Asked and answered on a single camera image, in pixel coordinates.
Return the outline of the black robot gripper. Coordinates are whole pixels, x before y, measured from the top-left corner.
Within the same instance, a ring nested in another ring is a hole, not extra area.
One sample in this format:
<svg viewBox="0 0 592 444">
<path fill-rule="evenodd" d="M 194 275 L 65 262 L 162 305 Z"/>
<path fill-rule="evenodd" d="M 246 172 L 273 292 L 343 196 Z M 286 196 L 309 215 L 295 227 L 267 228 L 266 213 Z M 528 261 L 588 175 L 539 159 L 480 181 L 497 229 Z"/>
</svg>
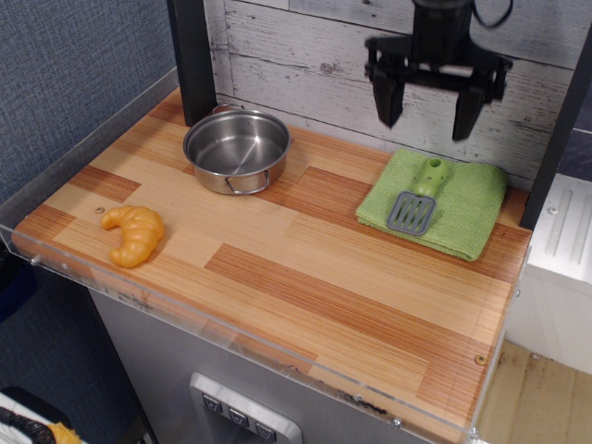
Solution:
<svg viewBox="0 0 592 444">
<path fill-rule="evenodd" d="M 495 29 L 512 12 L 513 4 L 498 21 L 486 23 L 474 1 L 415 1 L 413 32 L 408 36 L 370 37 L 365 41 L 365 74 L 373 83 L 379 120 L 390 129 L 402 113 L 407 83 L 459 92 L 452 139 L 468 139 L 484 104 L 505 93 L 512 62 L 488 51 L 470 35 L 473 19 Z"/>
</svg>

